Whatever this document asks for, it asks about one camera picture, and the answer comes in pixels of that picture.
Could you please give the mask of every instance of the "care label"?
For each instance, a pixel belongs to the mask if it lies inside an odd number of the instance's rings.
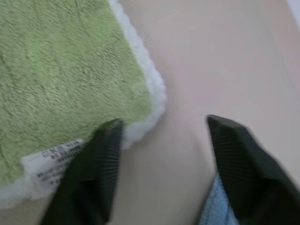
[[[75,141],[25,156],[21,159],[32,199],[53,193],[72,159],[82,150],[84,141]]]

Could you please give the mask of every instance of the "green bath mat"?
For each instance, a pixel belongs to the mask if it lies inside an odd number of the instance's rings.
[[[117,0],[0,1],[0,209],[36,198],[21,158],[122,118],[154,127],[165,87]]]

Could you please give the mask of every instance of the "beige floor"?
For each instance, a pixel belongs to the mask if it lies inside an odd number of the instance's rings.
[[[164,77],[169,101],[160,124],[122,153],[111,224],[195,223],[215,174],[210,113],[248,125],[300,184],[300,101],[272,26],[273,16],[282,16],[268,10],[272,3],[121,3]],[[0,224],[37,224],[45,206],[40,200],[2,211]]]

